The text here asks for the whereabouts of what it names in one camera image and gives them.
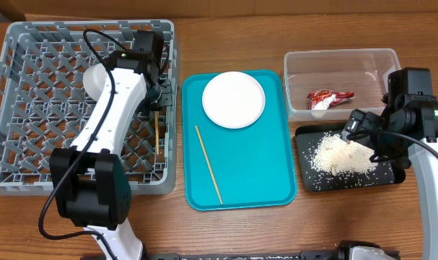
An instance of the gray dish rack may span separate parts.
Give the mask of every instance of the gray dish rack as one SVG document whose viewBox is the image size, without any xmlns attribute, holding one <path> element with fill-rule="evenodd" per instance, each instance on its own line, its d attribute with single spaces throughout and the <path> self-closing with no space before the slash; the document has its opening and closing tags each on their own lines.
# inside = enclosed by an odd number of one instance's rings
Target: gray dish rack
<svg viewBox="0 0 438 260">
<path fill-rule="evenodd" d="M 86 124 L 95 101 L 84 91 L 85 69 L 98 61 L 82 38 L 92 28 L 132 46 L 137 30 L 162 32 L 162 79 L 171 83 L 172 106 L 159 113 L 159 155 L 154 114 L 134 115 L 121 162 L 133 194 L 167 194 L 175 187 L 177 133 L 175 111 L 180 49 L 168 20 L 15 22 L 7 29 L 0 57 L 0 195 L 48 195 L 48 160 L 54 147 L 69 147 Z M 102 56 L 115 44 L 95 34 L 89 40 Z M 93 179 L 92 173 L 83 178 Z"/>
</svg>

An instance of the chopstick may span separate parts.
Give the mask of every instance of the chopstick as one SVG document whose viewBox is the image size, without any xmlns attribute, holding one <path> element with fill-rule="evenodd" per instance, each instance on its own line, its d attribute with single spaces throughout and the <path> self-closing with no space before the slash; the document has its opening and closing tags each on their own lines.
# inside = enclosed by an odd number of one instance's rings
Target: chopstick
<svg viewBox="0 0 438 260">
<path fill-rule="evenodd" d="M 212 182 L 214 182 L 214 186 L 216 187 L 217 196 L 219 196 L 220 204 L 222 203 L 222 196 L 220 196 L 219 187 L 217 187 L 216 179 L 214 177 L 214 173 L 212 173 L 211 163 L 209 162 L 209 158 L 207 157 L 206 149 L 204 148 L 203 139 L 201 138 L 201 134 L 199 134 L 198 126 L 195 126 L 196 133 L 198 133 L 199 142 L 201 143 L 201 147 L 203 148 L 204 157 L 206 158 L 207 166 L 209 167 L 209 172 L 211 173 Z"/>
<path fill-rule="evenodd" d="M 159 154 L 159 127 L 158 127 L 158 116 L 159 116 L 159 112 L 155 111 L 154 112 L 154 127 L 155 127 L 155 132 L 156 132 L 156 154 Z"/>
</svg>

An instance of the clear plastic bin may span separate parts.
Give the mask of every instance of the clear plastic bin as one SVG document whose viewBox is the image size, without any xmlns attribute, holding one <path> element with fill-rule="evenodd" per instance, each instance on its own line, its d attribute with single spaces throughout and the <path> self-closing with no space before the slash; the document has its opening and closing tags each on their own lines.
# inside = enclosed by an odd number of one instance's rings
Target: clear plastic bin
<svg viewBox="0 0 438 260">
<path fill-rule="evenodd" d="M 297 51 L 284 57 L 284 85 L 289 121 L 347 119 L 355 108 L 380 114 L 387 78 L 399 70 L 392 49 Z M 328 110 L 308 110 L 315 90 L 355 92 L 355 98 Z"/>
</svg>

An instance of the round white plate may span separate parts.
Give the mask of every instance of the round white plate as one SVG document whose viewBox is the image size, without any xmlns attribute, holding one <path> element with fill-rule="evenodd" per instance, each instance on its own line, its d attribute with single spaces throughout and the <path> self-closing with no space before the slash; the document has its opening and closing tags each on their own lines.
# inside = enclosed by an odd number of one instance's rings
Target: round white plate
<svg viewBox="0 0 438 260">
<path fill-rule="evenodd" d="M 242 72 L 225 72 L 206 85 L 203 108 L 219 126 L 239 129 L 260 117 L 265 108 L 265 93 L 253 77 Z"/>
</svg>

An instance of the red and white wrapper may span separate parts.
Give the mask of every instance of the red and white wrapper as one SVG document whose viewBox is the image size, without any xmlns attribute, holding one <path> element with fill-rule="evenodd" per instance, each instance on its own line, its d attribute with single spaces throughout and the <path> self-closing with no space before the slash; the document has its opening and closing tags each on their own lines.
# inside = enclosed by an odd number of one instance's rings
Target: red and white wrapper
<svg viewBox="0 0 438 260">
<path fill-rule="evenodd" d="M 309 98 L 308 108 L 310 110 L 327 110 L 334 105 L 338 105 L 355 98 L 353 92 L 334 92 L 330 90 L 317 90 L 311 92 Z"/>
</svg>

